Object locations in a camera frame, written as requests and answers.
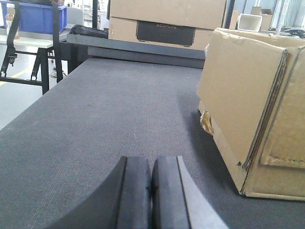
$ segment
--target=table leg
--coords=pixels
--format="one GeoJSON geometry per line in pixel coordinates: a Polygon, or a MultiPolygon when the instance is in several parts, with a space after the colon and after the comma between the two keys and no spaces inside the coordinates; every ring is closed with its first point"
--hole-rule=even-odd
{"type": "Polygon", "coordinates": [[[38,52],[41,53],[42,94],[45,94],[49,90],[48,51],[47,49],[39,48],[38,52]]]}

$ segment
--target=yellow floor line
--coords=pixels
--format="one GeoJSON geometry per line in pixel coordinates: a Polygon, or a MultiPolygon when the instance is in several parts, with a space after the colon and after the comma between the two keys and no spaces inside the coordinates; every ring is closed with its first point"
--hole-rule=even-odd
{"type": "Polygon", "coordinates": [[[16,74],[14,74],[13,76],[11,76],[11,78],[17,78],[18,76],[20,76],[20,75],[22,75],[22,74],[24,74],[24,73],[27,73],[27,72],[29,72],[29,71],[31,71],[32,70],[32,68],[27,68],[27,69],[25,69],[25,70],[23,70],[23,71],[21,71],[21,72],[19,72],[19,73],[16,73],[16,74]]]}

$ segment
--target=open cardboard box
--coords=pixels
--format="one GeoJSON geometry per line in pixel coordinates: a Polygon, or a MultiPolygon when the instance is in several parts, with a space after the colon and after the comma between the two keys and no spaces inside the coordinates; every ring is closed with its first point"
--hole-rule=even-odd
{"type": "Polygon", "coordinates": [[[216,29],[198,88],[240,194],[305,200],[305,40],[216,29]]]}

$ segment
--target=black bag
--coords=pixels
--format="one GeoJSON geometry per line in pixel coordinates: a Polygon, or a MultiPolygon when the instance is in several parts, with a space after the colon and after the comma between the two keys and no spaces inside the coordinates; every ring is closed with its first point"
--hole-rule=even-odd
{"type": "Polygon", "coordinates": [[[70,34],[108,39],[108,31],[93,29],[82,25],[74,25],[70,31],[70,34]]]}
{"type": "Polygon", "coordinates": [[[10,0],[10,1],[17,1],[17,2],[23,2],[23,3],[52,6],[52,2],[50,0],[10,0]]]}

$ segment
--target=white container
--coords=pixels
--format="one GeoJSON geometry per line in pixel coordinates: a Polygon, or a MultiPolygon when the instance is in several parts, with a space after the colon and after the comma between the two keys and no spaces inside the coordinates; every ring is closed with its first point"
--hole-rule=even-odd
{"type": "Polygon", "coordinates": [[[260,15],[240,14],[237,19],[237,29],[242,31],[258,32],[263,17],[260,15]]]}

